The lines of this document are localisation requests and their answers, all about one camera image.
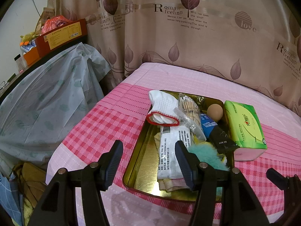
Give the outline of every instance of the green tissue package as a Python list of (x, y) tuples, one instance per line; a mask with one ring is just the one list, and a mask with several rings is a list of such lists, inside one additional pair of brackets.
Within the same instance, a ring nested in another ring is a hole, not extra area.
[(225, 110), (231, 139), (240, 146), (234, 151), (234, 160), (255, 160), (267, 150), (267, 145), (254, 107), (227, 100)]

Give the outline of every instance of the gold metal tray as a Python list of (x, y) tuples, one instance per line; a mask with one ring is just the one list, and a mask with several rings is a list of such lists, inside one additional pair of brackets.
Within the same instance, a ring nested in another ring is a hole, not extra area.
[[(178, 92), (165, 91), (173, 95), (176, 99), (179, 97)], [(228, 121), (225, 115), (225, 107), (222, 101), (214, 98), (197, 96), (187, 94), (199, 106), (200, 110), (204, 113), (207, 108), (212, 104), (219, 104), (224, 111), (222, 119), (218, 122), (227, 134), (229, 134)], [(171, 192), (159, 190), (159, 183), (157, 182), (157, 171), (159, 155), (155, 144), (154, 136), (160, 132), (159, 126), (152, 125), (145, 120), (142, 130), (139, 134), (138, 140), (134, 147), (132, 156), (128, 163), (123, 176), (123, 184), (130, 190), (138, 193), (146, 194), (153, 197), (164, 198), (169, 200), (176, 200), (181, 202), (193, 202), (196, 200), (197, 192), (191, 192), (189, 189), (179, 189)], [(234, 167), (233, 152), (225, 154), (227, 157), (227, 166)]]

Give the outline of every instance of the orange ball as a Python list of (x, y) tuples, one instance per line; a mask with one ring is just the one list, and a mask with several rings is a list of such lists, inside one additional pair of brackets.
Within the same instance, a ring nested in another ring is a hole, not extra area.
[(215, 122), (223, 117), (223, 113), (223, 108), (218, 104), (212, 104), (207, 109), (207, 115)]

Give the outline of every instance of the white glove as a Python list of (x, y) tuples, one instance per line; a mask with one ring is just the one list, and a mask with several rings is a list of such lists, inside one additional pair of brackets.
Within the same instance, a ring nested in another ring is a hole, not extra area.
[(158, 90), (149, 91), (148, 96), (153, 105), (146, 116), (149, 123), (166, 127), (180, 124), (179, 117), (173, 111), (175, 107), (179, 107), (178, 100), (174, 96)]

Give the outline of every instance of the fluffy teal fabric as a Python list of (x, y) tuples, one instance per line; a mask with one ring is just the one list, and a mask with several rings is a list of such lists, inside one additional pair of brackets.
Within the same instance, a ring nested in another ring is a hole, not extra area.
[[(188, 151), (196, 154), (200, 161), (208, 163), (215, 169), (228, 171), (229, 168), (219, 159), (217, 151), (209, 144), (192, 145), (188, 148)], [(216, 195), (222, 195), (222, 188), (216, 188)]]

